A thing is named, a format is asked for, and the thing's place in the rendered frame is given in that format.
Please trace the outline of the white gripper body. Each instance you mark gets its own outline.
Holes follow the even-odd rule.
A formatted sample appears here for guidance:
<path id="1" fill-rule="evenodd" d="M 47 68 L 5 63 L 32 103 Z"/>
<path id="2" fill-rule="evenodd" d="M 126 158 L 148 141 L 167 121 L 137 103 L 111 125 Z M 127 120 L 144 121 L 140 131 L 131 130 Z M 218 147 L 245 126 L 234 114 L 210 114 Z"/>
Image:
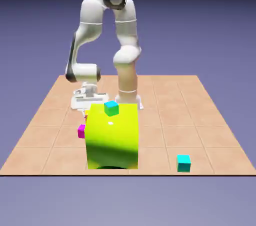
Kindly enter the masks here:
<path id="1" fill-rule="evenodd" d="M 70 107 L 73 110 L 89 110 L 92 104 L 104 104 L 109 101 L 107 93 L 75 94 L 71 98 Z"/>

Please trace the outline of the small magenta cube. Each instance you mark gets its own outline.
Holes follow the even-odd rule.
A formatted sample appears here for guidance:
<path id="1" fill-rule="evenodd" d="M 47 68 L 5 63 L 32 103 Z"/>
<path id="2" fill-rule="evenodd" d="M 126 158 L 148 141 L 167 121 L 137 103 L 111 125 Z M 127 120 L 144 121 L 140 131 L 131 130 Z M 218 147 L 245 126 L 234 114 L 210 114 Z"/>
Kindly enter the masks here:
<path id="1" fill-rule="evenodd" d="M 85 125 L 85 124 L 81 124 L 81 125 L 77 128 L 77 135 L 78 135 L 78 138 L 80 138 L 80 139 L 85 139 L 85 128 L 86 128 L 86 125 Z"/>

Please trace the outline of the small green cube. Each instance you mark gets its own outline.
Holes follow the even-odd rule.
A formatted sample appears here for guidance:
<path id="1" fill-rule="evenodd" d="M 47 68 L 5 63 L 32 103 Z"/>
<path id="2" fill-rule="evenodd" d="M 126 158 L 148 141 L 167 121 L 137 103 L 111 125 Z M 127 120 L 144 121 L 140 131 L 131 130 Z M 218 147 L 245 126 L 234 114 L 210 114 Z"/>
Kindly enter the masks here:
<path id="1" fill-rule="evenodd" d="M 104 103 L 104 112 L 109 116 L 115 116 L 119 114 L 119 104 L 114 100 Z"/>

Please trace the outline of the small cyan cube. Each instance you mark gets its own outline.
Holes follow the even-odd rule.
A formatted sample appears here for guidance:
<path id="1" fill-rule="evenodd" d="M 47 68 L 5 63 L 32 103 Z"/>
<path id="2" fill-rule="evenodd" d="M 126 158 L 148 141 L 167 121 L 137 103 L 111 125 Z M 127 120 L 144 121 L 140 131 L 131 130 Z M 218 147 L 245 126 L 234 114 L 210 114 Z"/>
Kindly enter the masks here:
<path id="1" fill-rule="evenodd" d="M 188 154 L 178 154 L 176 157 L 176 167 L 179 173 L 189 173 L 191 170 L 191 158 Z"/>

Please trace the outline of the large yellow box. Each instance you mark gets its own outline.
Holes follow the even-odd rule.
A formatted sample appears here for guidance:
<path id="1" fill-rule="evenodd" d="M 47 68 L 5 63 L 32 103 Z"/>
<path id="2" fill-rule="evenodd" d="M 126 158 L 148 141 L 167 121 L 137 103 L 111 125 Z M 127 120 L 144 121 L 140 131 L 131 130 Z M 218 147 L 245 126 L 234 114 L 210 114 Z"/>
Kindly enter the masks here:
<path id="1" fill-rule="evenodd" d="M 92 104 L 85 125 L 87 167 L 138 168 L 138 105 L 121 103 L 118 113 L 109 116 L 102 103 Z"/>

